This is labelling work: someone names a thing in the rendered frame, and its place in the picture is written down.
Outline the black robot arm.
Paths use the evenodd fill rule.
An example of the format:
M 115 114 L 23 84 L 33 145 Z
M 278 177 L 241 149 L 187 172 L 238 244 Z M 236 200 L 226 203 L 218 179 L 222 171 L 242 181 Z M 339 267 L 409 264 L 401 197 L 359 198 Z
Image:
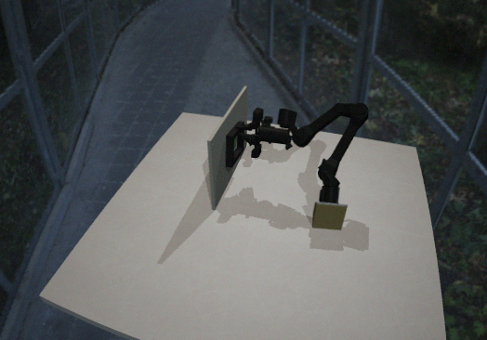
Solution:
M 338 204 L 339 185 L 340 182 L 336 179 L 336 171 L 339 163 L 344 157 L 344 153 L 350 145 L 351 140 L 355 137 L 355 133 L 360 129 L 364 122 L 368 119 L 368 107 L 364 103 L 337 103 L 328 112 L 321 115 L 311 124 L 297 128 L 296 111 L 287 109 L 279 109 L 278 124 L 282 128 L 276 128 L 274 143 L 285 144 L 286 149 L 289 150 L 292 141 L 298 147 L 306 147 L 313 137 L 322 131 L 327 125 L 336 120 L 339 116 L 346 116 L 350 118 L 348 128 L 342 135 L 342 138 L 336 145 L 333 154 L 326 160 L 323 158 L 322 164 L 318 167 L 318 176 L 322 180 L 323 185 L 320 193 L 319 201 L 323 203 Z M 288 128 L 288 129 L 284 129 Z M 289 135 L 291 131 L 292 136 Z

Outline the black picture frame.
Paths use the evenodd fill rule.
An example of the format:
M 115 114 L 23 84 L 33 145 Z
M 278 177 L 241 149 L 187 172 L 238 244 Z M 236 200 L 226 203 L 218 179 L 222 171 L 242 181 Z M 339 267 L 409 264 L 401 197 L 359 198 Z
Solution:
M 243 124 L 244 122 L 238 121 L 226 135 L 226 167 L 233 167 L 244 151 L 244 140 L 237 136 L 239 133 L 244 133 L 244 130 L 235 128 Z

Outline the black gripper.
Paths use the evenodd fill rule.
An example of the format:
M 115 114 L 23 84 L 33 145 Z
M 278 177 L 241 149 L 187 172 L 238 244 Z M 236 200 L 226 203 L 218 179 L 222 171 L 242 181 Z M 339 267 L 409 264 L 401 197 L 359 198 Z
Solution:
M 239 133 L 237 136 L 244 139 L 246 142 L 250 144 L 250 146 L 255 145 L 255 148 L 252 149 L 251 157 L 257 158 L 261 153 L 261 144 L 260 141 L 269 142 L 269 144 L 274 143 L 274 136 L 276 127 L 268 127 L 268 126 L 261 126 L 260 122 L 263 119 L 263 110 L 260 108 L 256 108 L 253 112 L 253 121 L 249 124 L 243 124 L 236 126 L 237 129 L 248 130 L 252 131 L 255 130 L 255 134 L 245 134 Z

